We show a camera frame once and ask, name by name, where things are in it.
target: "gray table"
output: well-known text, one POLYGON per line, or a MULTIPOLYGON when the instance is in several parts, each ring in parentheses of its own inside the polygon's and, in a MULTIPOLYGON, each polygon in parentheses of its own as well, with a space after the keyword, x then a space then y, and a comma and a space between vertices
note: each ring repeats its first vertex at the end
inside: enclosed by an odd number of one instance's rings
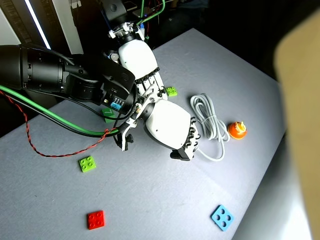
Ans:
MULTIPOLYGON (((143 124, 121 152, 107 139, 87 153, 45 158, 29 146, 22 125, 0 139, 0 239, 229 240, 246 212, 284 135, 279 85, 227 49, 192 29, 157 48, 155 56, 170 100, 191 112, 189 99, 205 92, 226 123, 244 121, 248 134, 226 143, 213 163, 196 153, 190 162, 170 159, 143 124), (82 173, 78 160, 93 156, 97 168, 82 173), (226 232, 210 219, 224 205, 235 220, 226 232), (87 213, 104 210, 106 227, 88 230, 87 213)), ((103 120, 67 101, 53 112, 87 129, 103 120)), ((96 140, 36 117, 35 146, 47 154, 74 152, 96 140)), ((219 145, 201 139, 214 156, 219 145)))

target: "orange round toy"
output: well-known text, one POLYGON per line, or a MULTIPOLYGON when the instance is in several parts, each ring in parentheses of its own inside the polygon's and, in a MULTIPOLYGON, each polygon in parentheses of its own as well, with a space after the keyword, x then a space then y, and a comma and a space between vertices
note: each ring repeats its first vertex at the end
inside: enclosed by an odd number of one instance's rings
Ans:
POLYGON ((243 139, 247 134, 247 128, 243 121, 236 121, 228 126, 228 133, 232 138, 240 140, 243 139))

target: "white light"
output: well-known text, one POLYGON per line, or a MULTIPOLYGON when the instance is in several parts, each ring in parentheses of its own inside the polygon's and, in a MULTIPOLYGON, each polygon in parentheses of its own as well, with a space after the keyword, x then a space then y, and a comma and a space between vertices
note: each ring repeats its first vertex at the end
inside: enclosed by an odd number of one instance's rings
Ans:
POLYGON ((24 1, 25 1, 26 6, 27 6, 28 9, 29 9, 29 12, 30 12, 30 14, 31 14, 31 16, 32 16, 32 18, 33 18, 33 21, 34 21, 36 27, 38 28, 38 31, 39 31, 39 33, 40 33, 40 35, 41 35, 41 37, 42 37, 42 39, 43 39, 43 41, 44 41, 44 44, 45 44, 46 48, 51 50, 51 47, 50 47, 50 45, 49 45, 49 43, 48 43, 48 41, 47 41, 47 38, 46 38, 46 36, 45 36, 45 34, 44 34, 44 31, 42 31, 42 28, 41 28, 41 26, 40 26, 40 23, 39 23, 39 21, 38 21, 38 19, 37 19, 37 16, 36 16, 36 14, 35 14, 32 6, 31 6, 29 0, 24 0, 24 1))

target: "robotic hand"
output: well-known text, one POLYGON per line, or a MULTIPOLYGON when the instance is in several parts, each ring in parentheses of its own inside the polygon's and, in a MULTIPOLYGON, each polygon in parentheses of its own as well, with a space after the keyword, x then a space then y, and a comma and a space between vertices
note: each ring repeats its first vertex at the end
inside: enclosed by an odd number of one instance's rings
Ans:
POLYGON ((90 54, 69 59, 29 44, 0 46, 0 84, 63 93, 79 102, 108 106, 128 115, 118 127, 122 151, 126 150, 127 132, 142 120, 151 138, 172 149, 171 158, 191 160, 200 137, 196 120, 168 101, 156 58, 140 28, 125 22, 109 35, 123 42, 110 59, 90 54))

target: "lime green lego brick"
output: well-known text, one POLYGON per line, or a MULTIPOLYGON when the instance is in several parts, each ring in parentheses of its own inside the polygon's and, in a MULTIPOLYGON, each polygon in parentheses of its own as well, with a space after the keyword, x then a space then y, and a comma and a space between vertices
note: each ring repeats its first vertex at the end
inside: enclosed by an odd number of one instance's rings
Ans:
POLYGON ((165 90, 166 90, 166 93, 168 94, 169 97, 173 97, 173 96, 178 95, 177 89, 173 86, 167 87, 165 90))
MULTIPOLYGON (((116 117, 114 111, 109 107, 106 107, 106 108, 102 109, 102 113, 103 113, 103 115, 105 117, 109 117, 109 118, 115 118, 116 117)), ((112 122, 115 121, 115 120, 111 120, 111 119, 107 119, 107 118, 105 118, 104 120, 105 120, 106 124, 109 124, 109 123, 112 123, 112 122)))
POLYGON ((92 156, 79 160, 79 164, 84 173, 96 168, 96 163, 92 156))

